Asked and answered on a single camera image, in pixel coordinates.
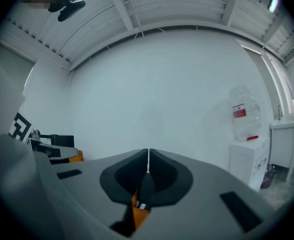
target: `red label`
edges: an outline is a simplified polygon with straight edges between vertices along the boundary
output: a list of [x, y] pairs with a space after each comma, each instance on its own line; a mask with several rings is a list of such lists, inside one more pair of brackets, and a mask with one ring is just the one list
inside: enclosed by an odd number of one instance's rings
[[241, 109], [233, 112], [233, 118], [241, 118], [246, 116], [246, 110]]

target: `floor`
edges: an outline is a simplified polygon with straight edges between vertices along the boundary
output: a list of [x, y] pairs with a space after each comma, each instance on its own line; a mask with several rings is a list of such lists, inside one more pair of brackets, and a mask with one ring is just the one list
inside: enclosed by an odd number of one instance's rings
[[294, 198], [294, 168], [288, 183], [285, 182], [288, 169], [275, 166], [275, 175], [269, 188], [260, 189], [262, 195], [275, 210]]

